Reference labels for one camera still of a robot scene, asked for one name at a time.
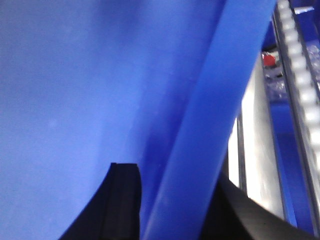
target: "led light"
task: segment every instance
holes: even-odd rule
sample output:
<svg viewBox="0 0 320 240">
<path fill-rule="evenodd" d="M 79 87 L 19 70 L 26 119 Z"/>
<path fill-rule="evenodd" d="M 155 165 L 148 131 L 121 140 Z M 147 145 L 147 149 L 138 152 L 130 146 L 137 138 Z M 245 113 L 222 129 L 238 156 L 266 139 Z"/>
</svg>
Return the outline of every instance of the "led light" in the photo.
<svg viewBox="0 0 320 240">
<path fill-rule="evenodd" d="M 278 9 L 288 9 L 289 8 L 289 1 L 285 0 L 285 1 L 279 1 L 278 2 Z"/>
<path fill-rule="evenodd" d="M 316 148 L 312 151 L 314 163 L 316 165 L 316 169 L 320 171 L 320 148 Z"/>
<path fill-rule="evenodd" d="M 312 105 L 303 109 L 304 122 L 308 126 L 320 123 L 320 107 L 318 105 Z"/>
<path fill-rule="evenodd" d="M 314 126 L 308 129 L 309 141 L 312 147 L 320 147 L 320 127 Z"/>
<path fill-rule="evenodd" d="M 290 42 L 298 41 L 298 32 L 295 29 L 290 29 L 284 33 L 284 41 L 288 44 Z"/>
<path fill-rule="evenodd" d="M 298 93 L 301 105 L 315 104 L 317 102 L 316 90 L 311 85 L 298 89 Z"/>
<path fill-rule="evenodd" d="M 279 9 L 279 15 L 281 20 L 292 18 L 292 11 L 290 8 Z"/>
<path fill-rule="evenodd" d="M 287 44 L 288 55 L 293 57 L 294 55 L 302 55 L 302 45 L 300 42 L 290 42 Z"/>
<path fill-rule="evenodd" d="M 297 70 L 294 72 L 295 84 L 297 87 L 311 85 L 312 78 L 311 74 L 307 70 Z"/>
<path fill-rule="evenodd" d="M 293 71 L 304 70 L 307 68 L 306 58 L 302 55 L 291 58 L 291 68 Z"/>
<path fill-rule="evenodd" d="M 284 31 L 294 29 L 295 26 L 296 26 L 296 23 L 292 18 L 287 18 L 282 21 L 282 29 Z"/>
</svg>

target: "blue surface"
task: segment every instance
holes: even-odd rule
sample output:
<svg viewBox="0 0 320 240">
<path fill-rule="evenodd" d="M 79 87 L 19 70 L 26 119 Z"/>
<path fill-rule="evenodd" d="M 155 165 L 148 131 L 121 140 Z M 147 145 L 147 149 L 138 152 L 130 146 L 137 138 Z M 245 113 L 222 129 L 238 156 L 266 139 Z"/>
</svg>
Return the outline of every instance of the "blue surface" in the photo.
<svg viewBox="0 0 320 240">
<path fill-rule="evenodd" d="M 57 239 L 111 162 L 139 164 L 144 239 L 195 239 L 274 1 L 224 4 L 1 2 L 2 239 Z"/>
</svg>

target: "white light strip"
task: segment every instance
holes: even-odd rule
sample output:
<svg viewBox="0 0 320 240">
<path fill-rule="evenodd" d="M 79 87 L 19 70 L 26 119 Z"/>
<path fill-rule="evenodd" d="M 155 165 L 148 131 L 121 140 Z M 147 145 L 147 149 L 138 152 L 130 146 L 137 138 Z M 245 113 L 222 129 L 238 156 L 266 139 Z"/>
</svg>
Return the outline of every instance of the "white light strip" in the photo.
<svg viewBox="0 0 320 240">
<path fill-rule="evenodd" d="M 239 183 L 239 155 L 238 155 L 238 125 L 237 119 L 234 121 L 232 132 L 228 143 L 228 168 L 229 168 L 229 179 L 240 187 Z"/>
</svg>

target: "blue plastic bar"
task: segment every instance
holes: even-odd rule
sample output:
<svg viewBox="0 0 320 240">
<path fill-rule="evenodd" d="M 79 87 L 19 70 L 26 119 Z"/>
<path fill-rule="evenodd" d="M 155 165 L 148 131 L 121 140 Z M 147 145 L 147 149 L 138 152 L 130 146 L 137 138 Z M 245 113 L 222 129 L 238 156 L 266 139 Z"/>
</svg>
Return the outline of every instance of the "blue plastic bar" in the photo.
<svg viewBox="0 0 320 240">
<path fill-rule="evenodd" d="M 226 2 L 143 239 L 197 239 L 274 4 Z"/>
</svg>

